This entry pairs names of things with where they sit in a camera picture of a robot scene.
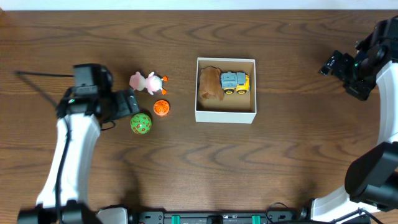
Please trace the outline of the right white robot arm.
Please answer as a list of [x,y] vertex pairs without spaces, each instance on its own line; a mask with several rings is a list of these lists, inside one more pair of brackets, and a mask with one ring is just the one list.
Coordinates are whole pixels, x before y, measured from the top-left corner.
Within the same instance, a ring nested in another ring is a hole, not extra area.
[[377,144],[349,166],[345,183],[332,193],[316,198],[301,212],[302,220],[343,223],[360,215],[397,208],[397,52],[377,45],[355,56],[336,50],[320,69],[333,74],[346,91],[367,100],[379,89],[380,123]]

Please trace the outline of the green patterned ball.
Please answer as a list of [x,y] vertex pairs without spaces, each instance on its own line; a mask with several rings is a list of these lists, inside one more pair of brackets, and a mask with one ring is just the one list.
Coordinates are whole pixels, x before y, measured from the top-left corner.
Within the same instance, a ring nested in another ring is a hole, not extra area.
[[131,118],[130,125],[134,133],[146,134],[152,128],[152,119],[145,113],[138,113]]

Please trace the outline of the brown plush toy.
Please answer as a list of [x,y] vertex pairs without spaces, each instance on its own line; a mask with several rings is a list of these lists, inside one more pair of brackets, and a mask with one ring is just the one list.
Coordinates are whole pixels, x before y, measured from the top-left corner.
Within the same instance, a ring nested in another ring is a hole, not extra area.
[[201,100],[223,100],[224,91],[220,78],[219,68],[209,66],[201,70],[198,87],[198,96]]

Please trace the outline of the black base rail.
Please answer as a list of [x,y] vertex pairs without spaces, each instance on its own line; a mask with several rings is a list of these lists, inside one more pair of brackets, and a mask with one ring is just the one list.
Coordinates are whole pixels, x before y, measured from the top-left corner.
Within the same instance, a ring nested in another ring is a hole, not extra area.
[[306,208],[297,212],[281,204],[264,212],[166,212],[162,210],[136,212],[127,207],[112,206],[98,211],[101,223],[111,224],[280,224],[314,223]]

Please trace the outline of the yellow grey toy truck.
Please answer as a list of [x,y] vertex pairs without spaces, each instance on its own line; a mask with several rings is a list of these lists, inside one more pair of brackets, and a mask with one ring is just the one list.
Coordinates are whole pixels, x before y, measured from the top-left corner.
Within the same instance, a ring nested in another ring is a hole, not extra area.
[[244,72],[226,72],[220,77],[221,87],[226,95],[244,95],[250,90],[249,75]]

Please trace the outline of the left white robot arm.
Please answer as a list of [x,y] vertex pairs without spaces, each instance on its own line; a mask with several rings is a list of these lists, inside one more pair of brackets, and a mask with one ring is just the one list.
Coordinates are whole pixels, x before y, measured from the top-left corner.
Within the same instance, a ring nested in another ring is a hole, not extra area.
[[98,212],[88,206],[88,176],[103,123],[139,112],[132,89],[79,94],[69,88],[56,107],[57,144],[36,206],[21,210],[18,223],[135,223],[123,205]]

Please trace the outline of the orange patterned ball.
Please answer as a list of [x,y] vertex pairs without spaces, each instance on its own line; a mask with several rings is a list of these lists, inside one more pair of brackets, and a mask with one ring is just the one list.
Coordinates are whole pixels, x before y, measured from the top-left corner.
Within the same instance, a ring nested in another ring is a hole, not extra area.
[[158,116],[167,116],[170,111],[170,104],[166,100],[158,100],[154,103],[154,113]]

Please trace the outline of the pink white duck toy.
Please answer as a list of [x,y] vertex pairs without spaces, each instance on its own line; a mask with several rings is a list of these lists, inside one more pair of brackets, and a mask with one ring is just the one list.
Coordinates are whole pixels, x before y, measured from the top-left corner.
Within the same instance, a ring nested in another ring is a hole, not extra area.
[[163,82],[167,82],[169,79],[167,76],[160,78],[155,72],[148,74],[147,78],[141,75],[140,72],[136,72],[130,77],[129,86],[133,90],[142,91],[146,89],[150,95],[155,92],[161,91],[163,95],[167,94],[167,90],[163,88]]

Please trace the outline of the white cardboard box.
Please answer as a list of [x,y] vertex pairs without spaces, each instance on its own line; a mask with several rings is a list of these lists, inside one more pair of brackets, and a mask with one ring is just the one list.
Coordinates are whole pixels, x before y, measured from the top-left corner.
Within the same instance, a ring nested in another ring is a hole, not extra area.
[[[249,89],[243,95],[234,92],[223,100],[201,100],[199,95],[200,74],[206,67],[222,72],[244,72],[249,76]],[[195,121],[204,123],[251,124],[257,115],[256,61],[243,58],[197,58],[195,92]]]

